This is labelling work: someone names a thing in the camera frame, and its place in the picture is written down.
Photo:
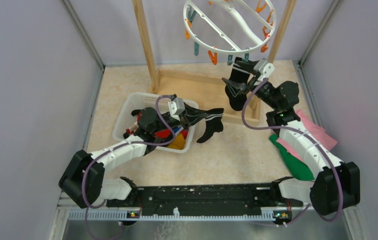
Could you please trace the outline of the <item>black sock white stripes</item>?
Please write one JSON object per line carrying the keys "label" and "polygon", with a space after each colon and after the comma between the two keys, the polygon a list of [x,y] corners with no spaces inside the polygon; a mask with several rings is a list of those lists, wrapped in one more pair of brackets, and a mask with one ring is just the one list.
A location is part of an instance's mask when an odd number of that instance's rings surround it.
{"label": "black sock white stripes", "polygon": [[[236,57],[235,60],[244,60],[241,57]],[[237,76],[233,76],[233,67],[230,74],[229,79],[235,82],[242,82],[242,81],[248,81],[250,77],[250,74],[240,74]],[[239,95],[237,97],[231,97],[229,98],[229,104],[231,108],[237,112],[241,111],[243,109],[243,105],[246,102],[247,97],[246,95]]]}

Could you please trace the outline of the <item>round white clip hanger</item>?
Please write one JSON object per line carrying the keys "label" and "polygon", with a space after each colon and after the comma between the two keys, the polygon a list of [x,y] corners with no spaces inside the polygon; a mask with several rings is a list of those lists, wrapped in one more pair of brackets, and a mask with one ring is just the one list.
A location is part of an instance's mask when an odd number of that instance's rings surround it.
{"label": "round white clip hanger", "polygon": [[270,0],[187,0],[183,23],[195,56],[231,65],[236,57],[248,61],[268,50],[277,14]]}

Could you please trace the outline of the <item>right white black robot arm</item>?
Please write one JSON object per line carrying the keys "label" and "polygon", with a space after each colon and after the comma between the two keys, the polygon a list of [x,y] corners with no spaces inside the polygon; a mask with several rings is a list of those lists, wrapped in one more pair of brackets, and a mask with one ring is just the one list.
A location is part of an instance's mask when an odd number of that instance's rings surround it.
{"label": "right white black robot arm", "polygon": [[283,206],[290,199],[302,201],[322,216],[358,205],[360,168],[333,155],[313,136],[294,109],[299,103],[299,85],[293,81],[272,85],[269,76],[274,69],[266,59],[251,61],[237,57],[230,77],[224,79],[232,109],[244,113],[253,97],[267,104],[272,109],[266,114],[268,129],[292,147],[312,173],[311,180],[291,176],[275,181],[271,202]]}

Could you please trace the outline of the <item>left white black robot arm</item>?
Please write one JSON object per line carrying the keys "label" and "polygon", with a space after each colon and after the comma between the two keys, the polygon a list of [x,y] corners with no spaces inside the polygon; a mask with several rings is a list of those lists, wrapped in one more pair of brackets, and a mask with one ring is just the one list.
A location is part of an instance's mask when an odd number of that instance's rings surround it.
{"label": "left white black robot arm", "polygon": [[130,181],[122,177],[106,179],[105,174],[131,159],[151,153],[157,147],[171,144],[177,137],[175,128],[188,130],[205,120],[206,130],[197,142],[206,142],[214,133],[223,130],[223,113],[223,108],[201,110],[188,105],[179,115],[170,111],[159,113],[153,107],[134,110],[136,130],[110,147],[90,153],[83,149],[77,151],[58,186],[82,209],[93,208],[97,200],[106,202],[115,199],[130,207],[137,201],[137,193],[132,190]]}

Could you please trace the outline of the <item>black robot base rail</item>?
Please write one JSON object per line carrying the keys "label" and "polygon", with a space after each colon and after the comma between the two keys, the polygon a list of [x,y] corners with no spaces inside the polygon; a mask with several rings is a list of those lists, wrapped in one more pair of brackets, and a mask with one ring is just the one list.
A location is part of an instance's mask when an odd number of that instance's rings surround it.
{"label": "black robot base rail", "polygon": [[140,208],[142,216],[183,217],[259,216],[267,207],[301,207],[299,200],[283,199],[270,183],[133,187],[125,200],[111,199],[111,208]]}

